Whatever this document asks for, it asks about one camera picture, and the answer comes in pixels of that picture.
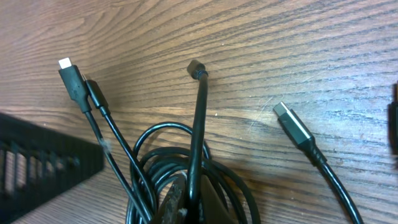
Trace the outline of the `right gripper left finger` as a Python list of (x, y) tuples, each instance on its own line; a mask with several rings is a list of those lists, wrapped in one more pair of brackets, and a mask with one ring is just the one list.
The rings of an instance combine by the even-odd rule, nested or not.
[(185, 191), (187, 178), (177, 174), (151, 224), (183, 224), (187, 216)]

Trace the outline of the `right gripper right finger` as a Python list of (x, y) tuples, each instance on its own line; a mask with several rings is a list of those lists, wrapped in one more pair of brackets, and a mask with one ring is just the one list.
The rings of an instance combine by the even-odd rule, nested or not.
[(238, 224), (224, 207), (209, 178), (201, 176), (201, 205), (205, 224)]

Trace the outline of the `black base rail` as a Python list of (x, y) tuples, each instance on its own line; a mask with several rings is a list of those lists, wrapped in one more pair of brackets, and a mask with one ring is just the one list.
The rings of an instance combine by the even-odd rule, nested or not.
[(1, 223), (12, 223), (104, 168), (100, 145), (1, 114)]

